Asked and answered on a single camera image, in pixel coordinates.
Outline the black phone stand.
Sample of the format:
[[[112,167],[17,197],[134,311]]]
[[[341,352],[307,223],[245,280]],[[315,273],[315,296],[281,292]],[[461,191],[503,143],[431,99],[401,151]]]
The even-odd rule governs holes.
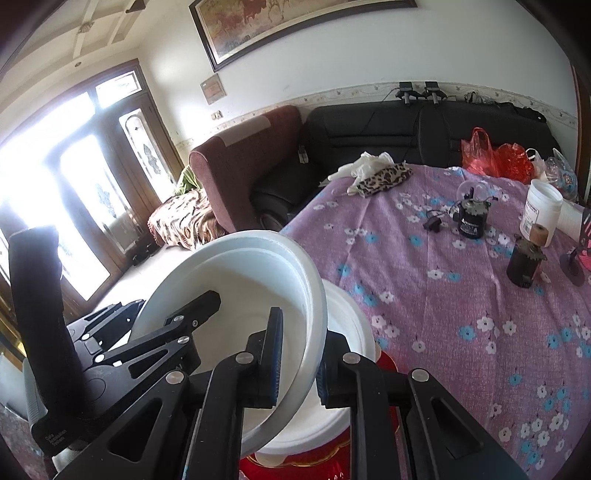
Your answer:
[[[560,256],[560,267],[567,279],[576,287],[585,282],[585,275],[580,257],[583,253],[590,253],[590,210],[585,209],[582,216],[580,237],[578,244],[569,253]]]

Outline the floral pink tablecloth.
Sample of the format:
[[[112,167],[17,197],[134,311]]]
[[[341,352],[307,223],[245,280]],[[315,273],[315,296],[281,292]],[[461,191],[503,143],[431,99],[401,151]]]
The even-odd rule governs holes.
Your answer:
[[[532,479],[557,475],[590,421],[590,289],[574,286],[557,232],[529,289],[506,269],[527,196],[492,178],[484,236],[463,237],[451,215],[462,169],[414,166],[368,198],[335,180],[284,233],[318,272],[351,295],[380,347],[402,371],[434,376]],[[439,233],[423,224],[439,216]]]

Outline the wooden glass door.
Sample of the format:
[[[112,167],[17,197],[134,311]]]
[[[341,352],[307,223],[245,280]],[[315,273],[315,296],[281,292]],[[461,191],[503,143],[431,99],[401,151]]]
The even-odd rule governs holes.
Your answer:
[[[136,60],[78,83],[1,146],[1,306],[13,310],[8,239],[59,236],[66,315],[92,310],[152,242],[150,215],[183,168]]]

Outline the white cloth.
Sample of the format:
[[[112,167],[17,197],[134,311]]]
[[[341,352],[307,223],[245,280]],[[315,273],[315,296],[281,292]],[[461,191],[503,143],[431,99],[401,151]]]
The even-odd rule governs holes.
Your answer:
[[[356,188],[363,180],[392,166],[394,166],[394,159],[387,152],[383,152],[377,156],[363,152],[356,161],[342,165],[335,173],[329,174],[327,180],[332,182],[342,178],[352,178],[353,183],[351,187]]]

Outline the white plastic tub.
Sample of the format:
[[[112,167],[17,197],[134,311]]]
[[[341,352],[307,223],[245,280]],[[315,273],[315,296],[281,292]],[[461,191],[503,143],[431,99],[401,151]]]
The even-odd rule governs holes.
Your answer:
[[[522,235],[530,239],[533,225],[539,224],[548,230],[548,240],[551,240],[557,227],[562,204],[563,196],[558,189],[541,180],[532,180],[520,223]]]

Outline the patterned blanket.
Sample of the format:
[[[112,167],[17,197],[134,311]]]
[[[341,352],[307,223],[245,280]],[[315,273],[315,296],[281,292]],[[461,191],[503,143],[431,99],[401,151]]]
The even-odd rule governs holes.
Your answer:
[[[166,200],[148,218],[147,228],[160,247],[196,250],[226,234],[204,190],[194,189]]]

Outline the red plastic bag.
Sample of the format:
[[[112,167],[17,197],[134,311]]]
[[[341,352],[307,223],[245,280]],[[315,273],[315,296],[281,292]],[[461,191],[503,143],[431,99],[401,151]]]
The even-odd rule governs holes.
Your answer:
[[[483,128],[475,127],[471,138],[461,141],[461,153],[462,167],[470,173],[523,184],[529,184],[535,178],[534,164],[521,145],[505,143],[494,148]]]

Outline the black cylindrical motor device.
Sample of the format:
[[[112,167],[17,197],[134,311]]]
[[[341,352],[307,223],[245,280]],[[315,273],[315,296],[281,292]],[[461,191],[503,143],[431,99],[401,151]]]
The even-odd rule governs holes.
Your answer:
[[[458,211],[454,215],[459,233],[473,240],[482,238],[491,206],[492,202],[490,200],[468,199],[459,201]]]

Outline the black leather sofa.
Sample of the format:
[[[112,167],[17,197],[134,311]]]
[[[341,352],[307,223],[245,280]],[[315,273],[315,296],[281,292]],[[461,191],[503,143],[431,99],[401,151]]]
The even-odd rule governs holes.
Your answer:
[[[256,181],[250,200],[259,224],[279,231],[321,190],[321,183],[363,152],[396,162],[447,168],[462,163],[461,143],[476,127],[494,147],[517,143],[549,156],[559,144],[546,118],[510,103],[401,101],[319,107],[308,114],[294,153]]]

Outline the white foam bowl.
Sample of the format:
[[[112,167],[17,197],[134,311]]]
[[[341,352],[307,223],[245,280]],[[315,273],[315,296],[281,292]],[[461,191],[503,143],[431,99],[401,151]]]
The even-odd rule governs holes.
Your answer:
[[[325,280],[328,333],[325,354],[314,385],[287,426],[254,454],[266,466],[278,466],[287,458],[308,454],[337,439],[349,429],[345,376],[339,360],[353,353],[377,360],[370,322],[349,293]]]
[[[328,307],[320,273],[308,253],[283,234],[250,230],[219,238],[180,263],[146,300],[131,330],[136,340],[207,291],[221,306],[192,339],[207,371],[245,350],[249,335],[266,328],[270,309],[283,311],[283,354],[276,407],[245,411],[242,454],[293,453],[304,443],[294,425],[311,406],[311,389],[325,347]]]

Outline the black power adapter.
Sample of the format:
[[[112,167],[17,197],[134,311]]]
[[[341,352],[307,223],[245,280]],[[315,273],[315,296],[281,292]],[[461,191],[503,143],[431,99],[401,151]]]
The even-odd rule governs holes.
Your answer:
[[[442,228],[443,221],[439,216],[433,216],[427,219],[423,224],[423,228],[428,232],[439,233]]]

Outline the black jar with cork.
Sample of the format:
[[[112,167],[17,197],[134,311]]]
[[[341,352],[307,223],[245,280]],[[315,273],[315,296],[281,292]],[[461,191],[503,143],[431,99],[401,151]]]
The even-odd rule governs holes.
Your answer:
[[[526,289],[532,286],[540,264],[547,260],[543,247],[548,235],[544,226],[533,224],[529,238],[515,236],[515,246],[506,269],[507,277],[514,285]]]

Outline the pink knitted bottle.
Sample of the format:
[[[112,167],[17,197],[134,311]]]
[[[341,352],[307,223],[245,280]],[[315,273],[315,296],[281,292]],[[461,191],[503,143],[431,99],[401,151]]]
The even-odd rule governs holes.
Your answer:
[[[582,217],[580,236],[578,241],[578,259],[582,266],[591,270],[591,223],[590,213],[584,213]]]

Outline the framed horse painting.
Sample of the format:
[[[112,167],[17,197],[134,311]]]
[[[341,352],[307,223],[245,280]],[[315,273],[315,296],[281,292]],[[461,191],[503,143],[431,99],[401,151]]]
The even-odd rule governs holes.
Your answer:
[[[189,6],[213,72],[276,39],[320,23],[381,10],[415,8],[415,1],[201,0]]]

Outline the clear glass globe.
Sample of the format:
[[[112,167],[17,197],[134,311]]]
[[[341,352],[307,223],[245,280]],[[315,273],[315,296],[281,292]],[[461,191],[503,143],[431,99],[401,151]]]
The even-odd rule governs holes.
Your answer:
[[[464,181],[457,189],[459,201],[473,199],[486,201],[489,197],[489,185],[486,181]]]

